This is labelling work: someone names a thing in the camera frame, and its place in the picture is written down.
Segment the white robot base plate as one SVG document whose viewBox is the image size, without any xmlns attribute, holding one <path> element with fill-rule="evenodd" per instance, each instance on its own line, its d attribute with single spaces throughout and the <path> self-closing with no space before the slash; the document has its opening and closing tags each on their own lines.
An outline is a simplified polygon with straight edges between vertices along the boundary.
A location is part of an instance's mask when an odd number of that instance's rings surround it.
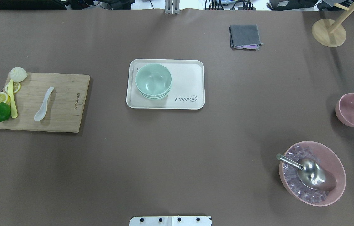
<svg viewBox="0 0 354 226">
<path fill-rule="evenodd" d="M 136 216 L 130 226 L 211 226 L 211 216 Z"/>
</svg>

